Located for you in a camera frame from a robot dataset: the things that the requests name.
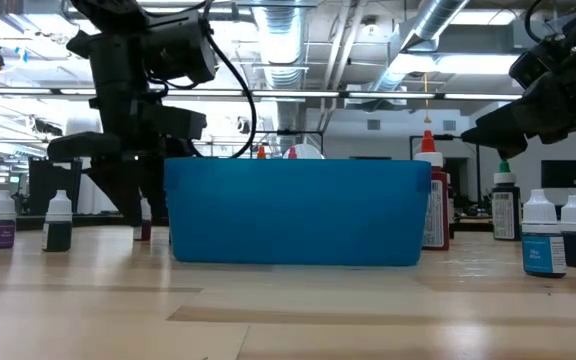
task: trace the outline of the ceiling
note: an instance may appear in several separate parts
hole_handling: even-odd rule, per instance
[[[260,0],[257,4],[281,3],[281,0]],[[35,11],[38,6],[32,7],[32,1],[23,15],[10,15],[0,13],[0,46],[5,59],[5,66],[0,71],[0,87],[38,87],[38,88],[92,88],[92,76],[87,60],[70,53],[65,44],[81,29],[89,33],[96,29],[89,21],[77,16],[73,9],[66,10],[65,15],[59,9],[59,1],[42,0],[41,4],[50,4],[53,7],[42,5],[41,11]],[[158,3],[147,1],[147,5],[154,9]],[[240,12],[250,12],[248,5],[251,1],[239,1]],[[305,81],[301,83],[302,89],[321,90],[324,85],[326,67],[332,49],[334,31],[337,18],[342,8],[342,1],[324,0],[317,2],[304,2],[305,4],[318,4],[317,6],[304,9],[304,43],[302,47],[302,60],[299,66],[305,71]],[[188,6],[192,3],[180,3],[179,6]],[[340,88],[352,84],[368,84],[373,81],[389,65],[388,44],[395,25],[412,18],[418,7],[417,0],[382,0],[368,1],[363,9],[364,18],[374,17],[374,23],[378,30],[373,33],[361,31],[359,27],[356,38],[348,39],[345,34],[342,41],[347,46],[352,46],[343,74],[340,77]],[[440,37],[441,44],[453,46],[451,49],[477,52],[491,55],[483,44],[477,45],[477,39],[467,38],[475,33],[490,33],[502,28],[512,26],[516,17],[521,17],[524,9],[529,5],[527,1],[471,1],[446,31]],[[544,2],[539,19],[551,19],[553,16],[564,16],[576,11],[576,1],[558,0],[556,12],[549,2]],[[211,26],[215,31],[215,40],[228,58],[244,75],[248,86],[252,89],[265,87],[264,69],[267,64],[261,59],[260,33],[256,24],[250,22],[212,21]],[[346,30],[352,24],[346,24]],[[447,92],[447,93],[486,93],[486,94],[521,94],[522,89],[513,83],[506,75],[507,65],[497,67],[493,74],[482,74],[477,66],[468,65],[464,59],[454,59],[457,65],[464,65],[466,70],[455,68],[433,67],[425,75],[407,75],[401,83],[401,89],[408,91]],[[410,69],[421,67],[421,62],[413,61]],[[201,84],[199,89],[238,89],[239,86],[234,76],[222,69],[218,71],[214,81]],[[217,138],[243,139],[236,130],[236,120],[239,117],[249,117],[249,109],[241,101],[198,102],[198,101],[174,101],[174,106],[183,106],[207,114],[209,128],[204,132],[202,140],[210,141]],[[319,101],[307,101],[309,113],[319,111]],[[455,109],[463,115],[468,115],[485,105],[484,102],[466,101],[407,101],[406,105],[395,110],[408,110],[411,113],[428,109]],[[338,109],[336,118],[352,121],[351,116],[344,116],[343,109]],[[262,117],[262,125],[270,129],[273,122],[276,123],[277,107],[274,103],[260,102],[259,112]],[[87,101],[79,97],[77,100],[67,97],[42,97],[42,96],[1,96],[0,95],[0,139],[19,140],[16,144],[0,144],[0,152],[20,154],[21,156],[37,156],[46,148],[42,140],[50,140],[53,135],[46,135],[38,129],[38,121],[55,126],[66,131],[66,124],[75,118],[95,118],[98,115],[88,108]],[[340,136],[353,135],[355,127],[341,126],[335,131],[341,132]],[[384,131],[379,136],[398,136],[399,127]]]

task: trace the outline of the ductwork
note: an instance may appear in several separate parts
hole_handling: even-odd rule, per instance
[[[276,90],[300,89],[303,85],[303,70],[289,66],[301,61],[303,10],[294,7],[257,7],[253,11],[261,37],[261,60],[270,65],[287,65],[266,68],[266,86]],[[278,101],[277,126],[275,130],[303,129],[305,105]],[[293,139],[278,140],[283,152],[292,145]]]
[[[439,35],[450,25],[470,0],[423,0],[419,5],[417,16],[402,24],[390,40],[390,52],[393,56],[391,65],[403,49],[431,42],[436,47]],[[393,72],[390,67],[379,75],[370,91],[394,91],[406,74]]]

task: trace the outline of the white label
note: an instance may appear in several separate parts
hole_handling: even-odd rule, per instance
[[[141,240],[141,226],[132,229],[132,239]]]
[[[444,184],[441,180],[432,180],[426,210],[426,227],[423,246],[444,246]]]
[[[41,234],[41,248],[46,250],[48,248],[48,232],[50,231],[50,225],[44,223],[44,229]]]
[[[562,236],[550,237],[550,253],[552,254],[552,272],[564,274],[566,272],[566,251]]]
[[[448,198],[448,224],[455,223],[455,199]]]
[[[515,238],[515,217],[511,192],[494,193],[492,198],[492,221],[497,239]]]

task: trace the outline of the blue label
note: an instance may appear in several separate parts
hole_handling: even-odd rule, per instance
[[[522,247],[526,272],[566,272],[566,256],[561,236],[524,235]]]

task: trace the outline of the red bottle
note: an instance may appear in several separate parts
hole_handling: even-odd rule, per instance
[[[150,241],[152,232],[152,212],[146,198],[141,199],[141,226],[133,228],[134,241]]]
[[[427,161],[432,166],[422,248],[425,250],[448,250],[450,247],[448,176],[443,172],[444,157],[435,150],[435,141],[430,130],[424,131],[424,137],[421,140],[421,152],[415,155],[415,160]]]

